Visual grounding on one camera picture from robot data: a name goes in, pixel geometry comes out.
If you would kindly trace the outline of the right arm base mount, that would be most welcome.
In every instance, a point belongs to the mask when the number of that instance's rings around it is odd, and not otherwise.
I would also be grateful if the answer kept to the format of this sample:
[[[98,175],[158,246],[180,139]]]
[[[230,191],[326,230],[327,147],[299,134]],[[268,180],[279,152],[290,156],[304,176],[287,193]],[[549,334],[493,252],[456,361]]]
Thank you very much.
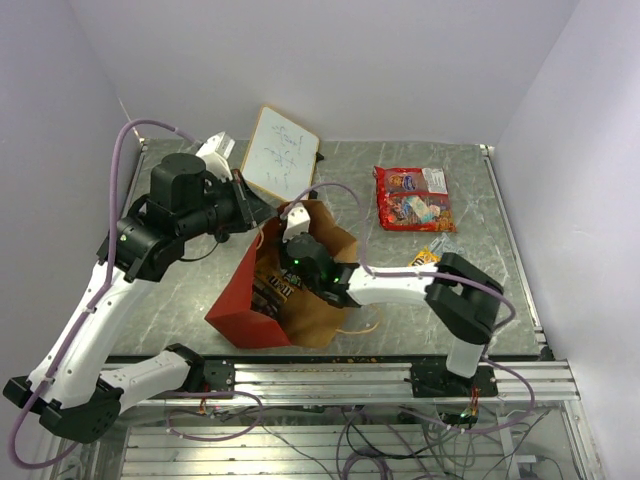
[[[413,363],[406,379],[411,385],[415,398],[467,398],[473,394],[479,397],[498,395],[494,370],[489,366],[479,366],[475,375],[464,378],[449,372],[443,358],[428,358]]]

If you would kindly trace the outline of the red paper bag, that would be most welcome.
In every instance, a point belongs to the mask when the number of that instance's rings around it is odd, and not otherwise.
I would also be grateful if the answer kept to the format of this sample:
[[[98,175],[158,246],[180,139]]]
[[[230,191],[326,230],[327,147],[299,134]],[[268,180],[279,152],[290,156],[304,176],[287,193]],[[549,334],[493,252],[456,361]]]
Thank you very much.
[[[206,322],[241,349],[298,346],[324,348],[342,331],[351,308],[337,308],[281,271],[278,244],[284,222],[261,228]]]

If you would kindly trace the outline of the brown M&M packet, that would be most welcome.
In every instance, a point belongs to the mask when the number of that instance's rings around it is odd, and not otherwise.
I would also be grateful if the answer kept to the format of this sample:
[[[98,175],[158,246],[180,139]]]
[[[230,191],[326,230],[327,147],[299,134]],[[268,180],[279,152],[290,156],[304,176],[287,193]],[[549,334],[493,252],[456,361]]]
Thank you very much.
[[[302,282],[296,275],[257,270],[252,284],[251,310],[277,319],[288,299],[303,290]]]

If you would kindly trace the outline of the red cookie snack bag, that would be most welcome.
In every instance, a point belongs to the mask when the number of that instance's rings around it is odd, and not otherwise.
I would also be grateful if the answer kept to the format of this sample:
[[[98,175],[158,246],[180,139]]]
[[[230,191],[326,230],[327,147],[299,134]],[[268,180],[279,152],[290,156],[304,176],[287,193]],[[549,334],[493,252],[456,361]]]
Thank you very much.
[[[373,170],[381,227],[388,231],[456,231],[447,179],[442,168]]]

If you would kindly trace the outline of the silver foil snack packet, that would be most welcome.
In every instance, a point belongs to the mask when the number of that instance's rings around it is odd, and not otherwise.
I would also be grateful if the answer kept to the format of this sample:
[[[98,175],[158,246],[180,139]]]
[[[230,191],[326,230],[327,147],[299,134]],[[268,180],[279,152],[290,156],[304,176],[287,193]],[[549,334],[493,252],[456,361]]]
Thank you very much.
[[[464,247],[454,241],[447,233],[443,232],[437,236],[428,246],[429,251],[435,256],[441,258],[445,253],[455,253],[465,255]]]

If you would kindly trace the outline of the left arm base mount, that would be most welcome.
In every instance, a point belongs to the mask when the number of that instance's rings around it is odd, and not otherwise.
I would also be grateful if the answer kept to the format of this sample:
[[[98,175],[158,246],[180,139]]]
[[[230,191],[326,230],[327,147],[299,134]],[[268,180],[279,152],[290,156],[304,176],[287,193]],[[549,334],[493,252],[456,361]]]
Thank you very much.
[[[203,370],[202,389],[219,392],[223,399],[231,399],[235,387],[235,367],[228,360],[206,360]]]

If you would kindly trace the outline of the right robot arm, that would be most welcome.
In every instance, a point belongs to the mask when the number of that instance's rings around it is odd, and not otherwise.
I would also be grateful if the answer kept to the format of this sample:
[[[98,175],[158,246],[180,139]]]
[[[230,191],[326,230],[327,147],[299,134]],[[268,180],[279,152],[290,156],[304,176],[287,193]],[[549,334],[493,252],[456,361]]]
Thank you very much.
[[[280,263],[304,287],[336,308],[373,304],[428,306],[454,340],[440,375],[450,394],[465,394],[494,331],[503,287],[456,253],[413,267],[369,267],[339,262],[310,234],[281,244]]]

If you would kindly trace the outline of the yellow M&M packet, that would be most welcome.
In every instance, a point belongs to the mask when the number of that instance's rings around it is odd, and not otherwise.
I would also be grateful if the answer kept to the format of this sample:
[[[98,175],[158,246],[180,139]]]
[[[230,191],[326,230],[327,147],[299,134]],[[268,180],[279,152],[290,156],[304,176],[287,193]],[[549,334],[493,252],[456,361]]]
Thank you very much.
[[[428,247],[421,249],[413,260],[409,263],[410,267],[422,266],[440,261],[440,256],[432,252]]]

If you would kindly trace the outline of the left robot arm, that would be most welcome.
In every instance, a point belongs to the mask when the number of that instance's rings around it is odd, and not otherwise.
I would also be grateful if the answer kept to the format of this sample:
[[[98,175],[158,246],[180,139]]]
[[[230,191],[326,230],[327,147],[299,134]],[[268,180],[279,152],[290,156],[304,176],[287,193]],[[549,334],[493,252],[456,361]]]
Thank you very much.
[[[38,415],[53,435],[88,444],[140,401],[166,391],[196,395],[205,361],[180,344],[111,372],[103,365],[136,305],[183,261],[188,241],[211,235],[225,242],[276,214],[239,170],[215,174],[196,155],[164,157],[151,170],[148,193],[105,238],[86,292],[54,347],[29,375],[11,378],[4,396]]]

